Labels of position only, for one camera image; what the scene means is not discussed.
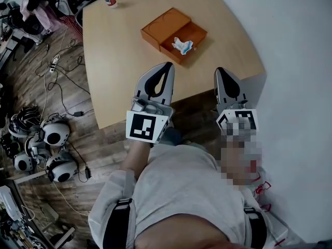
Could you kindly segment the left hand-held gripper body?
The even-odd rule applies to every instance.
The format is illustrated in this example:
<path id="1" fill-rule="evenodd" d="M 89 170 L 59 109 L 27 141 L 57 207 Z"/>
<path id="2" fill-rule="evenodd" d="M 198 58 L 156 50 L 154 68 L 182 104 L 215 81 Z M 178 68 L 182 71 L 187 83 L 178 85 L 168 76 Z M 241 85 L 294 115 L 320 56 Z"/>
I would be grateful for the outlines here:
<path id="1" fill-rule="evenodd" d="M 126 138 L 158 144 L 170 125 L 173 108 L 134 97 L 127 111 Z"/>

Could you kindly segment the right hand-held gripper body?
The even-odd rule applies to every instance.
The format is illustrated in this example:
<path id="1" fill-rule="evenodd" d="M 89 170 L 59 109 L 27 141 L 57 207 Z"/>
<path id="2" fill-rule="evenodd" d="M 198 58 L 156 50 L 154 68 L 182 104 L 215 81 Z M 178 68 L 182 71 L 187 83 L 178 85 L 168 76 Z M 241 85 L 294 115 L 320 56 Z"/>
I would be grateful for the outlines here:
<path id="1" fill-rule="evenodd" d="M 256 109 L 248 101 L 232 104 L 217 104 L 218 118 L 216 124 L 223 136 L 238 136 L 258 130 Z"/>

